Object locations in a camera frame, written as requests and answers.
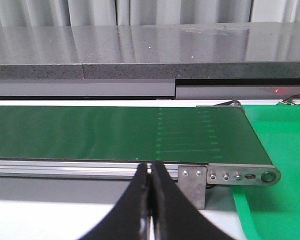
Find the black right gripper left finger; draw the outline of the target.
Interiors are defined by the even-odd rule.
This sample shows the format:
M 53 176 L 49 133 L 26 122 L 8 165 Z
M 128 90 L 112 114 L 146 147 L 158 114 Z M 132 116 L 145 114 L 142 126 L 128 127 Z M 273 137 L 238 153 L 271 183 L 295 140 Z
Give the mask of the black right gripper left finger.
M 81 239 L 147 240 L 150 229 L 148 198 L 148 167 L 141 163 L 112 210 Z

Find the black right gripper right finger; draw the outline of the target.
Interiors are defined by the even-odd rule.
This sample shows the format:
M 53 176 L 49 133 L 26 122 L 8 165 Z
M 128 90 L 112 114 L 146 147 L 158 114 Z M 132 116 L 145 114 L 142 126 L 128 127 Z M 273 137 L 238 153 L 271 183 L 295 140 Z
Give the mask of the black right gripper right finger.
M 151 164 L 152 217 L 156 240 L 231 240 L 181 192 L 163 162 Z

